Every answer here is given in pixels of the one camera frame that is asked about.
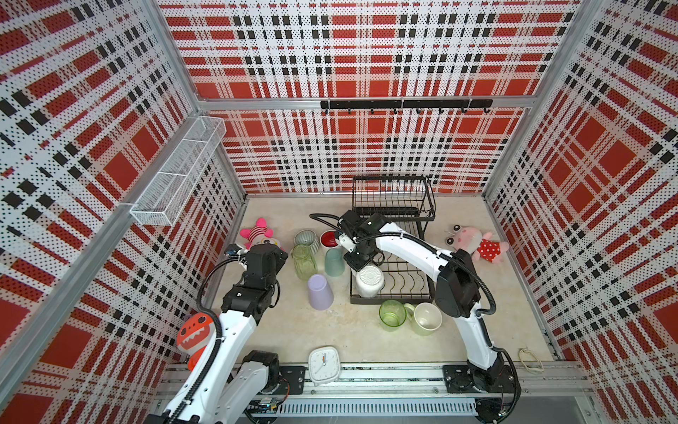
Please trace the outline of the teal textured plastic cup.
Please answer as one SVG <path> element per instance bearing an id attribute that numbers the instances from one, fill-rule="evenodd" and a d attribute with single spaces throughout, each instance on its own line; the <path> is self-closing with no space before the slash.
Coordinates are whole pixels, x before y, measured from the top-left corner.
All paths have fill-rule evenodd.
<path id="1" fill-rule="evenodd" d="M 344 254 L 342 249 L 333 248 L 325 255 L 325 272 L 329 277 L 340 277 L 345 270 Z"/>

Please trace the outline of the white ceramic mug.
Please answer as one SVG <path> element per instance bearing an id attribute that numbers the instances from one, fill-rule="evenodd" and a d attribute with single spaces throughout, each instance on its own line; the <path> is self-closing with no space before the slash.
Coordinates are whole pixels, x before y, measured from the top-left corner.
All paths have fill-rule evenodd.
<path id="1" fill-rule="evenodd" d="M 382 270 L 374 264 L 355 272 L 358 295 L 364 299 L 375 298 L 385 286 L 385 277 Z"/>

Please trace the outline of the lilac plastic cup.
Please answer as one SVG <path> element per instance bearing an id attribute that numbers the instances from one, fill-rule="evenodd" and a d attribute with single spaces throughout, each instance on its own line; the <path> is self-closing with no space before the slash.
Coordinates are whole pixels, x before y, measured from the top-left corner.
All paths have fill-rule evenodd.
<path id="1" fill-rule="evenodd" d="M 334 302 L 334 293 L 326 277 L 321 274 L 312 275 L 307 282 L 310 306 L 319 311 L 329 309 Z"/>

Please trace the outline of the green transparent glass mug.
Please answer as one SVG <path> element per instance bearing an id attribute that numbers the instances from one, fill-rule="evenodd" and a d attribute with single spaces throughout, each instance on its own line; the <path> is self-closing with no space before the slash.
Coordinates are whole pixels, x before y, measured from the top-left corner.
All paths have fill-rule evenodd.
<path id="1" fill-rule="evenodd" d="M 398 330 L 407 320 L 406 308 L 397 300 L 385 300 L 380 306 L 379 318 L 383 330 Z"/>

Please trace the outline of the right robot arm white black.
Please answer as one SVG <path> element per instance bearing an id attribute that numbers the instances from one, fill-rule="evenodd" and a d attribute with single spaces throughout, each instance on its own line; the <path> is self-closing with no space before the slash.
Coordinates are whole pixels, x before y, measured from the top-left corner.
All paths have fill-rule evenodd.
<path id="1" fill-rule="evenodd" d="M 515 363 L 492 341 L 484 321 L 496 312 L 496 301 L 467 252 L 431 245 L 378 213 L 361 217 L 350 210 L 337 225 L 335 236 L 352 270 L 363 270 L 374 264 L 374 256 L 386 253 L 434 280 L 434 304 L 452 318 L 464 342 L 471 387 L 490 392 L 508 379 L 513 391 L 521 392 Z"/>

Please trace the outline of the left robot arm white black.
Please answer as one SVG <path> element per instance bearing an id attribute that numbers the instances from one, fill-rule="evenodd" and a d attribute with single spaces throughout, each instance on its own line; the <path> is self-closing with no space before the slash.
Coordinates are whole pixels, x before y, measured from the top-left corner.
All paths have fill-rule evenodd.
<path id="1" fill-rule="evenodd" d="M 275 353 L 252 351 L 238 374 L 231 373 L 263 314 L 272 307 L 273 297 L 280 294 L 276 276 L 288 254 L 270 244 L 230 245 L 229 249 L 232 254 L 204 278 L 196 300 L 197 310 L 212 320 L 215 333 L 182 388 L 162 413 L 148 415 L 146 423 L 235 423 L 256 395 L 278 385 L 280 364 Z M 202 298 L 215 272 L 231 263 L 243 266 L 244 271 L 216 314 L 202 304 Z"/>

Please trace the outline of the white mug red inside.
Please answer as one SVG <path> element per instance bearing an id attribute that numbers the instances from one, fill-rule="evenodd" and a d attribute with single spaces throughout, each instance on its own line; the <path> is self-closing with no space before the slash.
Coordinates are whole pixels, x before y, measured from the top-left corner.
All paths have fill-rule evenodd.
<path id="1" fill-rule="evenodd" d="M 337 247 L 340 247 L 340 244 L 337 241 L 337 237 L 335 236 L 335 231 L 325 231 L 320 236 L 320 242 L 321 242 L 321 246 L 326 250 L 335 249 Z"/>

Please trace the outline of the tall green glass cup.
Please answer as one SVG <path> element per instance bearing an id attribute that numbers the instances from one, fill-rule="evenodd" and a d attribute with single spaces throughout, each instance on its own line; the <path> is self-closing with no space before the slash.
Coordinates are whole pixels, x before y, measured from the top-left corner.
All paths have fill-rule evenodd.
<path id="1" fill-rule="evenodd" d="M 307 281 L 318 273 L 314 254 L 308 245 L 299 244 L 292 250 L 292 258 L 297 277 Z"/>

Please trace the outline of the ribbed grey-green cup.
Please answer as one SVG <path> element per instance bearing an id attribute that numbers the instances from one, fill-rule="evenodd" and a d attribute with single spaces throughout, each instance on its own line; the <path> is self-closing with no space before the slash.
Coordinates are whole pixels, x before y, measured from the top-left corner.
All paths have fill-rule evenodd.
<path id="1" fill-rule="evenodd" d="M 312 230 L 302 230 L 298 232 L 294 237 L 294 245 L 307 246 L 311 252 L 311 255 L 316 255 L 321 247 L 318 236 Z"/>

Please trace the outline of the pink pig plush red dress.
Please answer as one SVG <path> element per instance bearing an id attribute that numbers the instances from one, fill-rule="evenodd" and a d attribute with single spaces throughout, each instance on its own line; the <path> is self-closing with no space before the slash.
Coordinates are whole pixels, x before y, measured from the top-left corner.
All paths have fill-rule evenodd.
<path id="1" fill-rule="evenodd" d="M 456 224 L 445 243 L 455 251 L 464 250 L 473 261 L 483 259 L 492 264 L 502 263 L 507 258 L 510 244 L 492 240 L 492 236 L 491 232 L 483 233 L 478 228 Z"/>

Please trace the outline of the light green ceramic mug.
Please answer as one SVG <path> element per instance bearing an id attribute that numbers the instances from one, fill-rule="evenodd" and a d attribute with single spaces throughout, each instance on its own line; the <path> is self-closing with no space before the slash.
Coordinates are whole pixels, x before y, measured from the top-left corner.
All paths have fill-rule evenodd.
<path id="1" fill-rule="evenodd" d="M 404 308 L 411 323 L 411 328 L 417 335 L 430 336 L 441 328 L 443 316 L 441 310 L 436 305 L 427 302 L 418 305 L 406 303 Z"/>

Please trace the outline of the beige rubber band loop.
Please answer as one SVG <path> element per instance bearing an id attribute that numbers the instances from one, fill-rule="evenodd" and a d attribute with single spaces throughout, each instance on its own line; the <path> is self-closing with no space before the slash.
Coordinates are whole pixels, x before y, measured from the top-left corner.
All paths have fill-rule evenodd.
<path id="1" fill-rule="evenodd" d="M 532 375 L 541 375 L 545 372 L 543 362 L 530 349 L 519 348 L 518 358 L 526 372 Z"/>

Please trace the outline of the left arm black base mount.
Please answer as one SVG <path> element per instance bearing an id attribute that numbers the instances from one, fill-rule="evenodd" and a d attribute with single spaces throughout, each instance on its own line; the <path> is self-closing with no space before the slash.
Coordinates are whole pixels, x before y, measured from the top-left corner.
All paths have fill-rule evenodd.
<path id="1" fill-rule="evenodd" d="M 305 366 L 282 366 L 279 370 L 276 384 L 263 394 L 272 394 L 278 397 L 285 395 L 301 395 L 305 388 Z"/>

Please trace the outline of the black wall hook rail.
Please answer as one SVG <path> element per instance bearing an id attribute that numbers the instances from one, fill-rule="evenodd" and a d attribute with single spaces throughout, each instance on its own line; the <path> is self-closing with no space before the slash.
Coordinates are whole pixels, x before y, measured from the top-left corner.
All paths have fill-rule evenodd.
<path id="1" fill-rule="evenodd" d="M 357 110 L 489 110 L 493 99 L 452 99 L 452 100 L 326 100 L 320 101 L 323 111 L 357 111 Z"/>

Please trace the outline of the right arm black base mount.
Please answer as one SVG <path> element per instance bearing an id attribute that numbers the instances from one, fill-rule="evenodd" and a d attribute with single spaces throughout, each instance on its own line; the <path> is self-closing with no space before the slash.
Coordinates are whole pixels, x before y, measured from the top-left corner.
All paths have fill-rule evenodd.
<path id="1" fill-rule="evenodd" d="M 494 380 L 491 379 L 491 375 L 482 370 L 472 369 L 468 364 L 445 365 L 442 367 L 442 373 L 448 393 L 522 394 L 520 383 L 507 364 L 494 373 Z"/>

